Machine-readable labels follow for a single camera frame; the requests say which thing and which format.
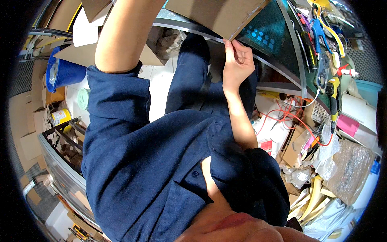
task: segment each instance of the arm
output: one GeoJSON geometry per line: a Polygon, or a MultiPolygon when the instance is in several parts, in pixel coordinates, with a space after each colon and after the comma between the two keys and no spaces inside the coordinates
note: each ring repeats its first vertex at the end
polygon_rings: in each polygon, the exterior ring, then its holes
{"type": "Polygon", "coordinates": [[[237,40],[223,39],[226,64],[223,70],[223,92],[227,99],[235,142],[243,149],[258,147],[257,137],[239,95],[240,84],[255,70],[253,53],[237,40]]]}
{"type": "Polygon", "coordinates": [[[107,73],[132,70],[166,0],[118,0],[99,37],[95,64],[107,73]]]}

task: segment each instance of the navy blue pants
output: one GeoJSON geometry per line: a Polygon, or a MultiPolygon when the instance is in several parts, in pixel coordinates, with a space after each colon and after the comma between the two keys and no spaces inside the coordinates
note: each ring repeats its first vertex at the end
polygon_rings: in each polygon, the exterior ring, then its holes
{"type": "MultiPolygon", "coordinates": [[[[222,80],[210,83],[209,86],[205,85],[209,61],[210,51],[205,39],[190,33],[180,48],[165,114],[197,108],[204,112],[229,116],[222,80]]],[[[255,65],[255,71],[239,87],[239,94],[249,118],[254,110],[257,82],[258,65],[255,65]]]]}

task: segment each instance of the pink object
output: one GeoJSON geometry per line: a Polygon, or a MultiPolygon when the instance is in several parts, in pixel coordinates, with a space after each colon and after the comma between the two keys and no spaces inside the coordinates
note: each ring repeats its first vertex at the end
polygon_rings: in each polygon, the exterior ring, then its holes
{"type": "Polygon", "coordinates": [[[356,133],[356,131],[359,128],[360,123],[357,121],[345,116],[340,115],[339,119],[337,121],[337,126],[344,131],[345,133],[349,134],[351,137],[353,137],[356,133]]]}

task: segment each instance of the bubble wrap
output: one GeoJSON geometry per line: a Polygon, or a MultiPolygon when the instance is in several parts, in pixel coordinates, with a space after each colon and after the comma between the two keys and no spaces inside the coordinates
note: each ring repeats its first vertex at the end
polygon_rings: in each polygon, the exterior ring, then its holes
{"type": "Polygon", "coordinates": [[[348,140],[339,140],[340,151],[333,156],[336,173],[323,182],[333,194],[352,205],[370,173],[375,154],[372,150],[348,140]]]}

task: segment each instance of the person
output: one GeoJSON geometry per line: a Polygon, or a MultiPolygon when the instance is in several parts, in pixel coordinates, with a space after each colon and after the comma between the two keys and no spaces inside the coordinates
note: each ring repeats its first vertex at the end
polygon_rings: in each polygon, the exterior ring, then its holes
{"type": "Polygon", "coordinates": [[[284,227],[289,199],[275,159],[250,124],[258,68],[224,39],[223,80],[189,34],[165,115],[150,123],[139,57],[165,0],[119,0],[87,68],[90,125],[82,174],[95,219],[112,241],[315,241],[284,227]]]}

